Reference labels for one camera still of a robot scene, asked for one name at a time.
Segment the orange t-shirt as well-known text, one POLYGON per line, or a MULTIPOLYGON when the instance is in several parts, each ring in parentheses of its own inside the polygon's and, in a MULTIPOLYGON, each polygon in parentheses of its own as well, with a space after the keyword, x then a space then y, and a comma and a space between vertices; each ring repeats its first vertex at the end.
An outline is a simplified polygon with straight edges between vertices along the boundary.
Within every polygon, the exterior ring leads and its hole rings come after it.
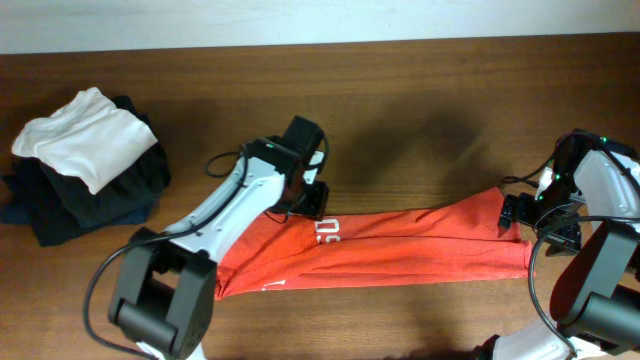
POLYGON ((217 269, 215 299, 250 292, 524 278, 532 245, 498 225, 497 188, 436 209, 259 216, 217 269))

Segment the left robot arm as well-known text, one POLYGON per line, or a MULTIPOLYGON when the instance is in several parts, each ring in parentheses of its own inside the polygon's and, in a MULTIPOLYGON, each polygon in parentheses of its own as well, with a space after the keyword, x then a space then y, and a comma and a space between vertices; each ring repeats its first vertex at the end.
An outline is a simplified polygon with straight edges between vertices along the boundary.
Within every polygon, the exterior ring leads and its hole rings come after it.
POLYGON ((142 228, 122 250, 109 321, 147 359, 199 359, 217 267, 261 215, 320 219, 328 158, 319 125, 296 116, 281 136, 242 145, 235 167, 200 206, 161 233, 142 228))

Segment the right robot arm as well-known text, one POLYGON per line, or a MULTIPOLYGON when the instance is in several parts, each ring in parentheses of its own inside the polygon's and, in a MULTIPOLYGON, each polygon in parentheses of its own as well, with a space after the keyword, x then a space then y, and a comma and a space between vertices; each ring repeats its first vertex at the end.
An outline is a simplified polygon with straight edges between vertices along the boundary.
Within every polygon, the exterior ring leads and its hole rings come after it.
POLYGON ((509 195, 498 224, 530 227, 536 242, 528 262, 535 322, 495 335, 471 353, 480 360, 591 359, 639 349, 639 293, 621 285, 639 274, 639 154, 627 145, 575 129, 522 182, 535 194, 509 195), (542 248, 568 255, 543 309, 534 272, 542 248))

